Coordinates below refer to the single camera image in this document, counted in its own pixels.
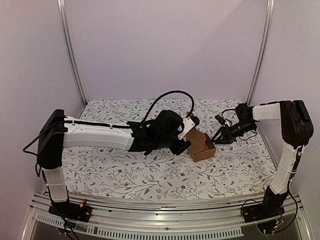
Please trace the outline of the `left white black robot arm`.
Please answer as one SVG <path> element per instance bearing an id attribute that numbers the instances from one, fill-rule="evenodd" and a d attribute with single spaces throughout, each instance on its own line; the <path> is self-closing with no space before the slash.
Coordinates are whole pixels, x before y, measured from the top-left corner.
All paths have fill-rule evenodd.
<path id="1" fill-rule="evenodd" d="M 162 110 L 155 119 L 128 121 L 113 124 L 84 121 L 66 116 L 64 110 L 56 109 L 45 125 L 22 151 L 37 143 L 36 164 L 44 173 L 51 202 L 63 216 L 74 213 L 62 170 L 62 153 L 70 147 L 104 147 L 149 155 L 155 150 L 169 149 L 180 155 L 191 146 L 186 135 L 199 124 L 198 117 L 189 113 L 182 118 L 172 110 Z"/>

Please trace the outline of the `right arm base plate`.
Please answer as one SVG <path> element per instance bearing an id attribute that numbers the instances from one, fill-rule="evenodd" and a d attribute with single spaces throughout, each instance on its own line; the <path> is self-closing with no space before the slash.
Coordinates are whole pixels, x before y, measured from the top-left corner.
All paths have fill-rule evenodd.
<path id="1" fill-rule="evenodd" d="M 283 215 L 285 210 L 282 206 L 277 209 L 266 209 L 261 204 L 252 204 L 243 206 L 240 213 L 245 223 L 251 223 Z"/>

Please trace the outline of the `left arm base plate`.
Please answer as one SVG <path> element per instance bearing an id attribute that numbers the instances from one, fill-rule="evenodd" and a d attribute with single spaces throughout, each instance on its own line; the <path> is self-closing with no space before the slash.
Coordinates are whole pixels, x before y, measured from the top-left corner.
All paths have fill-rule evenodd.
<path id="1" fill-rule="evenodd" d="M 59 216 L 64 219 L 88 223 L 93 208 L 84 202 L 72 203 L 66 202 L 51 202 L 48 212 L 52 215 Z"/>

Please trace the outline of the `brown cardboard box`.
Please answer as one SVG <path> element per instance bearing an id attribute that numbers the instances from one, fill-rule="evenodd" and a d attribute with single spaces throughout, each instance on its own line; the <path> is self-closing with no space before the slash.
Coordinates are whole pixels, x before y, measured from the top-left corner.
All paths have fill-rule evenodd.
<path id="1" fill-rule="evenodd" d="M 188 152 L 195 163 L 215 156 L 216 146 L 212 143 L 208 134 L 198 130 L 197 127 L 190 130 L 185 139 L 191 143 Z"/>

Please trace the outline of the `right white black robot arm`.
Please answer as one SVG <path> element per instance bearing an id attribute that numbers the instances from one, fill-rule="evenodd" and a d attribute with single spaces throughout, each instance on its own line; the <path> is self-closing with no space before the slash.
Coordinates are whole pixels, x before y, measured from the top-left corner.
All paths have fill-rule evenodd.
<path id="1" fill-rule="evenodd" d="M 221 124 L 211 139 L 215 145 L 234 143 L 245 133 L 255 131 L 257 122 L 280 121 L 283 139 L 281 158 L 258 208 L 262 218 L 269 218 L 282 206 L 289 194 L 290 181 L 297 172 L 301 155 L 314 133 L 314 127 L 302 100 L 282 100 L 257 106 L 240 103 L 234 111 L 238 118 L 234 125 L 227 124 L 222 115 L 215 116 Z"/>

